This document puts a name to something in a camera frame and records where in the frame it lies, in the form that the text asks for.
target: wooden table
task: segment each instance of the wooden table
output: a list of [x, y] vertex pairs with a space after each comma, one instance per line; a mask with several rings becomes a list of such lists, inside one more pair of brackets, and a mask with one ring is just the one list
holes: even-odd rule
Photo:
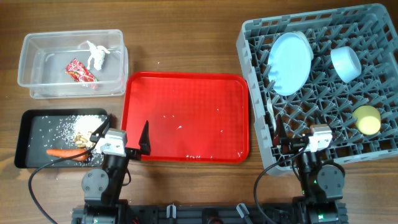
[[[17, 169], [14, 154], [24, 111], [100, 107], [121, 117], [123, 96], [34, 100], [17, 84], [22, 42], [33, 32], [120, 29], [129, 51], [130, 73], [142, 70], [241, 74], [236, 39], [244, 21], [310, 12], [370, 1], [92, 1], [51, 0], [0, 4], [0, 223], [47, 223], [30, 198], [32, 170]], [[398, 3], [379, 1], [398, 24]], [[251, 120], [251, 153], [240, 165], [131, 162], [132, 183], [121, 198], [132, 205], [253, 204], [253, 184], [262, 169]], [[398, 223], [398, 158], [345, 166], [344, 199], [350, 223]], [[88, 169], [50, 169], [36, 175], [40, 203], [58, 222], [83, 205], [81, 178]], [[265, 176], [262, 202], [290, 202], [301, 194], [293, 175]]]

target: orange carrot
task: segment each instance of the orange carrot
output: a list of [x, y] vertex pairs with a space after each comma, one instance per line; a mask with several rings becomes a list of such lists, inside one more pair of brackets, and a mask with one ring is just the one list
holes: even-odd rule
[[[86, 149], [48, 149], [47, 154], [50, 156], [66, 158], [70, 156], [75, 156], [77, 154], [81, 154], [85, 152]], [[88, 158], [88, 154], [84, 154], [77, 158], [74, 158], [74, 161], [85, 161]]]

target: yellow object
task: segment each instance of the yellow object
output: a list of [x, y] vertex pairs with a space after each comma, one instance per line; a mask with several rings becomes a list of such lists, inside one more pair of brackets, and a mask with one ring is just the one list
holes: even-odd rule
[[381, 117], [379, 111], [373, 106], [360, 106], [353, 113], [356, 127], [363, 134], [376, 134], [381, 127]]

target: gray dish rack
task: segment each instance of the gray dish rack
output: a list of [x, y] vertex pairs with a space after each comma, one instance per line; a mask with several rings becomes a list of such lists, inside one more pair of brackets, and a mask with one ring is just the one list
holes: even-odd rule
[[[267, 64], [272, 44], [286, 32], [302, 31], [314, 53], [307, 82], [296, 93], [280, 96], [268, 79]], [[330, 50], [350, 46], [358, 55], [362, 74], [344, 83], [333, 68]], [[254, 109], [254, 127], [265, 167], [289, 157], [272, 146], [274, 134], [267, 100], [272, 100], [275, 118], [282, 115], [287, 134], [309, 133], [314, 112], [319, 110], [333, 128], [331, 146], [322, 159], [339, 164], [398, 155], [398, 36], [386, 8], [381, 4], [306, 12], [246, 21], [236, 42], [243, 77]], [[381, 130], [361, 134], [352, 118], [362, 105], [372, 105], [381, 114]], [[290, 161], [269, 171], [270, 175], [292, 173]]]

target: white plate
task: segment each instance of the white plate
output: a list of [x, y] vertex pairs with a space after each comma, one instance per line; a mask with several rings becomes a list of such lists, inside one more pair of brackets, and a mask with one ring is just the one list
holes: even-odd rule
[[295, 33], [279, 37], [271, 48], [268, 58], [271, 65], [269, 80], [275, 80], [274, 90], [289, 96], [303, 87], [311, 69], [311, 50]]

